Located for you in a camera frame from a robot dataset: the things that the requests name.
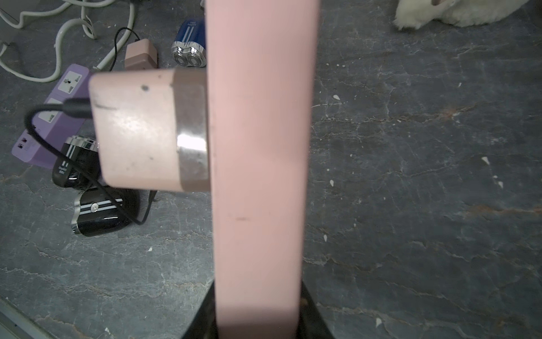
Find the marble surface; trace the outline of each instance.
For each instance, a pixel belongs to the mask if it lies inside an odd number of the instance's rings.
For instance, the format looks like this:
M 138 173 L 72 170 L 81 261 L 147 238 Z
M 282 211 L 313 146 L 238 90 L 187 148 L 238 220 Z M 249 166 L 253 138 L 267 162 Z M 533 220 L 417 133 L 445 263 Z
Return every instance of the marble surface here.
M 398 32 L 395 6 L 322 3 L 305 283 L 337 339 L 542 338 L 541 18 L 530 3 Z M 135 30 L 172 67 L 178 26 L 200 13 L 143 1 Z M 2 60 L 48 76 L 78 15 L 33 20 Z M 70 30 L 64 65 L 97 65 L 127 4 L 90 17 L 100 38 Z M 76 192 L 10 154 L 53 87 L 0 71 L 0 295 L 58 338 L 179 338 L 213 279 L 209 194 L 159 192 L 146 225 L 74 236 Z

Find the electrical socket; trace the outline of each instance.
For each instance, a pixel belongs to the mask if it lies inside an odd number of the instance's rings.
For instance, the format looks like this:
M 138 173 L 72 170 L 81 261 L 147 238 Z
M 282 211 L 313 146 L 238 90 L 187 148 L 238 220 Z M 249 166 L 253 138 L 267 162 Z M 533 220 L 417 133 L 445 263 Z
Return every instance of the electrical socket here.
M 69 98 L 88 98 L 90 77 L 88 68 L 71 64 L 45 103 L 61 104 Z M 62 149 L 68 137 L 77 134 L 84 122 L 84 119 L 75 119 L 57 111 L 41 112 L 32 120 L 38 134 L 58 150 Z M 56 156 L 39 145 L 26 130 L 13 145 L 11 154 L 26 163 L 50 169 L 56 161 Z

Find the white cable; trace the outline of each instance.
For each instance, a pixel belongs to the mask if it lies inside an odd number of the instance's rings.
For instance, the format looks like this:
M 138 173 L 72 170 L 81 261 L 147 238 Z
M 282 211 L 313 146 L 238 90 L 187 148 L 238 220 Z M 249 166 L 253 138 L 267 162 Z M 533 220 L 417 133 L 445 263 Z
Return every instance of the white cable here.
M 117 0 L 103 0 L 103 1 L 99 1 L 99 2 L 85 2 L 85 1 L 78 1 L 78 0 L 62 0 L 62 1 L 68 2 L 68 3 L 72 4 L 72 5 L 77 5 L 77 6 L 98 8 L 98 7 L 109 6 L 109 5 L 111 5 L 112 3 L 114 3 Z
M 91 21 L 91 18 L 89 18 L 87 16 L 87 13 L 86 13 L 86 7 L 85 6 L 81 6 L 81 19 L 84 20 L 84 19 L 87 19 L 90 21 L 90 23 L 92 24 L 92 21 Z M 91 31 L 88 29 L 88 27 L 86 27 L 85 25 L 83 25 L 83 31 L 85 32 L 85 34 L 91 38 L 91 39 L 96 39 L 96 37 L 94 36 L 94 34 L 91 33 Z
M 0 17 L 2 19 L 4 19 L 4 21 L 9 26 L 12 26 L 13 28 L 21 29 L 21 28 L 24 27 L 24 17 L 26 17 L 26 16 L 43 17 L 43 16 L 57 15 L 59 13 L 62 13 L 66 8 L 70 7 L 71 5 L 72 4 L 70 4 L 69 2 L 65 2 L 65 3 L 62 4 L 62 6 L 56 8 L 56 9 L 50 10 L 50 11 L 46 11 L 46 12 L 27 12 L 27 11 L 23 11 L 19 15 L 19 23 L 12 23 L 11 20 L 9 20 L 6 16 L 4 16 L 2 11 L 0 11 Z
M 19 72 L 16 72 L 14 71 L 13 69 L 9 68 L 6 64 L 4 64 L 4 62 L 2 60 L 0 60 L 0 67 L 4 68 L 6 71 L 8 71 L 9 73 L 15 75 L 15 76 L 18 76 L 19 78 L 21 79 L 24 79 L 24 80 L 28 80 L 28 81 L 34 81 L 34 82 L 51 82 L 51 81 L 54 81 L 56 79 L 58 79 L 58 77 L 60 76 L 60 66 L 61 66 L 61 63 L 62 63 L 62 39 L 64 38 L 64 34 L 66 34 L 66 31 L 75 26 L 75 25 L 85 25 L 86 27 L 90 28 L 91 31 L 93 32 L 93 28 L 92 26 L 86 22 L 85 20 L 82 20 L 82 19 L 71 19 L 71 20 L 68 20 L 66 21 L 62 27 L 60 28 L 59 32 L 56 34 L 56 40 L 55 40 L 55 52 L 56 52 L 56 67 L 55 67 L 55 72 L 51 75 L 51 76 L 48 76 L 47 78 L 33 78 L 32 76 L 27 76 L 27 75 L 24 75 L 24 74 L 21 74 Z M 0 56 L 2 56 L 2 54 L 4 54 L 5 50 L 6 50 L 6 45 L 2 45 L 2 50 L 0 51 Z
M 99 2 L 87 2 L 87 0 L 82 0 L 82 1 L 78 1 L 78 0 L 62 0 L 62 1 L 64 1 L 64 4 L 62 6 L 56 8 L 54 10 L 51 10 L 51 11 L 47 11 L 47 12 L 21 12 L 19 24 L 12 23 L 11 21 L 9 21 L 0 12 L 0 17 L 2 19 L 4 19 L 7 24 L 9 24 L 10 26 L 12 26 L 14 28 L 22 28 L 24 26 L 24 17 L 25 16 L 41 16 L 41 17 L 43 17 L 43 16 L 51 16 L 51 15 L 56 15 L 56 14 L 61 13 L 62 11 L 64 11 L 66 8 L 68 8 L 72 4 L 81 6 L 81 19 L 71 19 L 71 20 L 67 21 L 66 23 L 64 23 L 62 25 L 62 27 L 60 28 L 60 30 L 56 34 L 56 42 L 55 42 L 56 67 L 55 67 L 55 72 L 51 76 L 48 76 L 47 78 L 33 78 L 31 76 L 27 76 L 27 75 L 24 75 L 24 74 L 21 74 L 19 72 L 14 71 L 13 69 L 9 68 L 6 64 L 4 64 L 4 62 L 2 62 L 0 60 L 0 66 L 2 68 L 4 68 L 9 73 L 11 73 L 11 74 L 13 74 L 13 75 L 15 75 L 15 76 L 17 76 L 17 77 L 19 77 L 21 79 L 28 80 L 28 81 L 50 82 L 50 81 L 54 81 L 54 80 L 58 79 L 58 77 L 60 76 L 60 68 L 61 68 L 61 65 L 62 65 L 61 44 L 62 44 L 62 39 L 64 38 L 64 34 L 66 33 L 66 30 L 68 28 L 72 27 L 73 25 L 82 24 L 82 27 L 83 27 L 83 30 L 85 31 L 85 34 L 89 38 L 95 39 L 96 35 L 95 35 L 93 27 L 92 27 L 92 22 L 88 23 L 87 21 L 84 20 L 85 18 L 87 18 L 88 21 L 90 21 L 90 18 L 88 18 L 88 16 L 86 15 L 86 7 L 90 7 L 90 8 L 105 7 L 105 6 L 111 5 L 116 0 L 103 0 L 103 1 L 99 1 Z M 129 18 L 128 18 L 128 25 L 127 25 L 127 27 L 130 28 L 130 29 L 133 28 L 135 16 L 136 16 L 136 8 L 135 8 L 134 4 L 132 2 L 130 2 L 130 15 L 129 15 Z M 117 43 L 117 50 L 121 49 L 124 46 L 124 44 L 126 43 L 128 38 L 130 37 L 131 33 L 132 33 L 131 31 L 126 30 L 126 32 L 122 35 L 122 37 L 120 38 L 120 40 Z M 2 50 L 0 50 L 0 56 L 2 56 L 2 54 L 4 54 L 6 49 L 7 49 L 7 46 L 5 44 L 2 44 Z M 114 58 L 114 56 L 115 56 L 115 49 L 112 48 L 111 51 L 109 51 L 109 53 L 105 56 L 105 58 L 97 66 L 94 67 L 94 69 L 96 69 L 98 71 L 102 71 L 111 62 L 111 60 Z
M 130 2 L 130 16 L 128 18 L 128 25 L 126 25 L 128 28 L 132 29 L 134 27 L 134 19 L 136 17 L 136 7 L 133 3 Z M 119 42 L 117 43 L 117 50 L 121 49 L 124 46 L 124 43 L 128 38 L 130 37 L 129 30 L 126 30 L 126 32 L 122 35 L 122 37 L 119 39 Z M 105 58 L 94 68 L 103 71 L 104 68 L 111 62 L 111 60 L 115 57 L 115 48 L 112 48 L 111 51 L 105 56 Z

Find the fluffy toy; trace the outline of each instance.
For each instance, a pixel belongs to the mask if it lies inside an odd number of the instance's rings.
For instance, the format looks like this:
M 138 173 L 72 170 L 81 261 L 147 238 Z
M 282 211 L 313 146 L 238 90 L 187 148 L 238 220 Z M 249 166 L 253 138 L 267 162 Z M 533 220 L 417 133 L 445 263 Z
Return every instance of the fluffy toy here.
M 395 26 L 418 29 L 431 20 L 459 27 L 499 21 L 528 0 L 399 0 Z

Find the pink plastic post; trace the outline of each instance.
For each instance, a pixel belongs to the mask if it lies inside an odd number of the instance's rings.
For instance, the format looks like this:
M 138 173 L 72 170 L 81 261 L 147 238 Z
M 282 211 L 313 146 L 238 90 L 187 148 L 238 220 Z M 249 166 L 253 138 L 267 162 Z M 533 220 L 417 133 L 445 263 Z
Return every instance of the pink plastic post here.
M 298 322 L 318 0 L 208 0 L 209 136 L 221 339 Z

